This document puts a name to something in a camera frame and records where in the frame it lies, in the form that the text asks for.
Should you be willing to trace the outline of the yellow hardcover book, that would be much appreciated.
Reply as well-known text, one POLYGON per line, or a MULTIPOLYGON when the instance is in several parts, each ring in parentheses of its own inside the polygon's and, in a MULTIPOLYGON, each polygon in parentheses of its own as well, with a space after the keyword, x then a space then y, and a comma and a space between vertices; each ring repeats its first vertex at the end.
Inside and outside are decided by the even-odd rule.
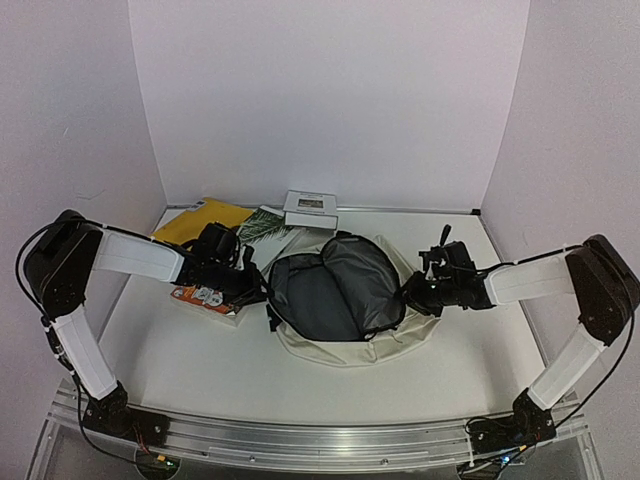
POLYGON ((153 233, 159 241, 182 245, 199 237, 209 223, 227 228, 240 226, 253 213, 252 209, 204 198, 188 207, 153 233))

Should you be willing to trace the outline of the white box with photo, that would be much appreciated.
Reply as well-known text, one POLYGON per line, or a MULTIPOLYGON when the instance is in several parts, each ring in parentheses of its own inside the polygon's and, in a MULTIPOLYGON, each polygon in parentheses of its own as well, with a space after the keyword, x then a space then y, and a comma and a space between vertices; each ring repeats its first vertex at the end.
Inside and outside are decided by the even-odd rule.
POLYGON ((283 211, 286 226, 326 230, 338 227, 335 195, 289 190, 283 211))

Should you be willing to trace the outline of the beige canvas student bag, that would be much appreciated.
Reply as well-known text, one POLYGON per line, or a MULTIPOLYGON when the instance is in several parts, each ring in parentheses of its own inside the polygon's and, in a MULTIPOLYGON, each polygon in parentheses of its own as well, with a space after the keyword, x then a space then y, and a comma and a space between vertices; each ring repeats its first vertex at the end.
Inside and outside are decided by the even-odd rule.
POLYGON ((414 267, 382 235, 339 232, 268 270, 270 329, 291 355, 336 368, 379 365, 428 341, 440 323, 407 306, 414 267))

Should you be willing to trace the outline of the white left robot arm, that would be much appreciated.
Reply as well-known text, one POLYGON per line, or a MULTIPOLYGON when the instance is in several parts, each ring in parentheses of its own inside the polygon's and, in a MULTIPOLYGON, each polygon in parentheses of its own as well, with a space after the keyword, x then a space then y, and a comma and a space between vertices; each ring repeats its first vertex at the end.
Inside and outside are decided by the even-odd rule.
POLYGON ((209 223, 196 238, 176 244, 65 210, 25 241, 14 273, 22 293, 40 311, 54 358, 88 396, 93 418, 110 433, 124 435, 135 417, 87 320, 92 275, 109 271, 176 287, 205 287, 241 308, 267 298, 253 252, 220 223, 209 223))

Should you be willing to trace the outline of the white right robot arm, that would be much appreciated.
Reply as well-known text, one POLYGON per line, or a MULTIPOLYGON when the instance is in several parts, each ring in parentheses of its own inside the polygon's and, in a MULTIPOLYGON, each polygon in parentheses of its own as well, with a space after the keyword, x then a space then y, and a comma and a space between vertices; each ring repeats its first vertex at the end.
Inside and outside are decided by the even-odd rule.
POLYGON ((447 239, 420 254, 423 268, 399 290, 404 303, 427 315, 447 307, 484 311, 531 301, 570 303, 575 327, 555 357, 513 401, 510 414, 469 420, 475 440, 507 445, 552 439, 552 410, 622 333, 631 334, 639 279, 612 243, 594 234, 529 258, 479 268, 462 241, 447 239))

